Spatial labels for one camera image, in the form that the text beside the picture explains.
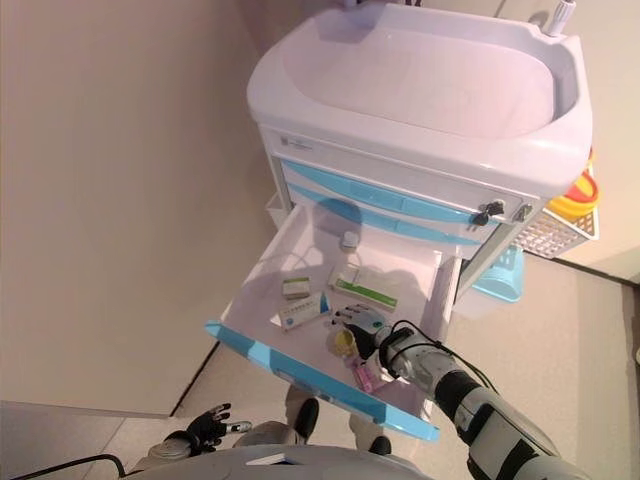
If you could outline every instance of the cart drawer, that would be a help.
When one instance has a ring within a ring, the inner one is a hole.
[[[347,230],[360,234],[353,254],[339,248]],[[322,204],[294,208],[221,321],[209,323],[207,330],[250,361],[320,398],[380,425],[437,439],[438,429],[429,423],[430,404],[417,388],[394,381],[371,395],[358,389],[351,370],[327,347],[336,328],[330,316],[286,332],[277,325],[277,312],[287,303],[281,295],[287,278],[309,277],[312,291],[325,291],[334,310],[362,303],[327,286],[334,266],[344,261],[375,268],[402,285],[396,310],[385,313],[390,323],[411,319],[444,340],[461,260],[424,242],[354,223]]]
[[[363,224],[419,238],[435,250],[466,259],[475,255],[498,225],[490,219],[476,227],[474,214],[289,160],[282,160],[282,172],[294,203],[325,201],[334,213],[347,216],[355,206]]]
[[[456,210],[475,214],[484,205],[501,200],[504,214],[496,217],[500,222],[512,223],[523,203],[535,204],[538,201],[537,198],[520,192],[427,168],[417,168],[380,155],[301,135],[277,132],[264,125],[260,126],[260,131],[267,151],[273,157],[322,168],[338,175],[349,175],[382,187],[399,189]]]

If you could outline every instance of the blue drawer handle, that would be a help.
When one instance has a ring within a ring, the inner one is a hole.
[[[304,384],[306,388],[371,416],[377,424],[427,441],[436,441],[439,437],[438,427],[344,384],[264,343],[225,327],[222,323],[209,322],[206,329],[212,336],[252,363],[275,374],[282,372],[294,382]]]
[[[454,245],[480,245],[480,242],[476,240],[458,237],[457,235],[450,235],[431,228],[414,225],[402,220],[396,220],[394,218],[387,217],[386,215],[380,215],[379,213],[372,212],[366,208],[360,208],[352,203],[343,202],[337,198],[330,198],[322,195],[321,193],[307,190],[300,185],[292,183],[288,183],[287,185],[291,190],[298,192],[300,195],[304,195],[310,200],[313,200],[326,209],[332,211],[336,215],[340,215],[341,217],[357,224],[364,223],[388,232],[398,233],[406,237],[419,238],[421,240],[429,240],[432,242],[450,243]]]
[[[305,178],[321,185],[332,192],[348,198],[383,208],[393,212],[409,215],[411,217],[435,220],[438,222],[464,223],[471,222],[472,215],[443,207],[435,203],[418,198],[402,195],[386,188],[376,187],[357,180],[351,180],[340,175],[325,172],[317,168],[308,167],[299,163],[283,160],[283,163],[291,170]]]

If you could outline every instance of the beige wall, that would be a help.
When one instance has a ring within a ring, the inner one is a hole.
[[[245,107],[273,8],[2,2],[3,399],[171,411],[273,234]]]

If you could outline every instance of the floor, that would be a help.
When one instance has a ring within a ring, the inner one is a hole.
[[[79,415],[74,409],[2,405],[0,411],[0,478],[13,478],[51,465],[104,451],[125,421],[121,417]],[[81,480],[90,464],[43,477]]]
[[[501,394],[549,434],[567,460],[593,478],[637,479],[639,382],[632,352],[638,348],[639,305],[629,287],[527,256],[522,300],[479,318],[455,313],[448,344],[481,366]],[[125,419],[103,451],[116,454],[130,469],[154,443],[223,402],[233,404],[234,420],[286,421],[287,390],[284,381],[221,347],[176,417]],[[466,447],[453,427],[439,411],[432,422],[442,431],[437,443],[386,432],[394,453],[436,479],[471,478]],[[349,413],[321,402],[311,443],[353,448],[354,426],[360,443],[367,445],[375,428],[354,425]],[[234,441],[225,438],[223,447]],[[78,478],[112,479],[113,467],[95,464]]]

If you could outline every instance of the white wire basket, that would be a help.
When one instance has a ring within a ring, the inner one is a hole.
[[[599,237],[597,208],[574,223],[544,208],[513,243],[541,257],[554,258]]]

